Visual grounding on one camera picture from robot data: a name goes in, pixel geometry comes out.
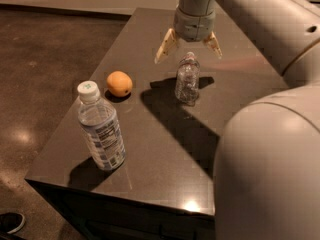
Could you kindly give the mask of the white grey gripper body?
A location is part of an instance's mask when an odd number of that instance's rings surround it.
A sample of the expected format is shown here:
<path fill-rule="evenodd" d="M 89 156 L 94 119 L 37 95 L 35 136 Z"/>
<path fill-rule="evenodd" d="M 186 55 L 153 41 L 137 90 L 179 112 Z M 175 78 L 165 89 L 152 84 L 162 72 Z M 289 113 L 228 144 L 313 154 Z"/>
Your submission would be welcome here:
<path fill-rule="evenodd" d="M 180 8 L 175 11 L 173 27 L 176 34 L 186 42 L 206 39 L 214 29 L 215 12 L 205 16 L 192 16 Z"/>

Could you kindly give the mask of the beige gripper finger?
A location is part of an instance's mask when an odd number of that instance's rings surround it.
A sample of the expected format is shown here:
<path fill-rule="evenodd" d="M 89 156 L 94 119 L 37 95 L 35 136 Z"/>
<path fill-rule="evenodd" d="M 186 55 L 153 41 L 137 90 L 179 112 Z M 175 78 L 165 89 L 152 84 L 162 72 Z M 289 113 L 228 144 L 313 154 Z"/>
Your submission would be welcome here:
<path fill-rule="evenodd" d="M 218 39 L 213 32 L 203 40 L 203 43 L 208 49 L 212 50 L 219 59 L 222 58 L 222 51 Z"/>
<path fill-rule="evenodd" d="M 174 53 L 179 47 L 179 36 L 173 28 L 169 28 L 164 39 L 156 52 L 154 63 L 159 64 Z"/>

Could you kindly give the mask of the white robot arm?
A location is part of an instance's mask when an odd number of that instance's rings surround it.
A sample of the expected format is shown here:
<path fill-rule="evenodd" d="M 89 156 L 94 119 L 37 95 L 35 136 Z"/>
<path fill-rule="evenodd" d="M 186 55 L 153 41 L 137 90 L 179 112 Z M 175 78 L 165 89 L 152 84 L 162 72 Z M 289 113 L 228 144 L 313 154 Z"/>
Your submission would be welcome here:
<path fill-rule="evenodd" d="M 320 14 L 306 0 L 179 0 L 155 59 L 179 39 L 219 49 L 220 6 L 288 85 L 226 125 L 213 180 L 217 240 L 320 240 Z"/>

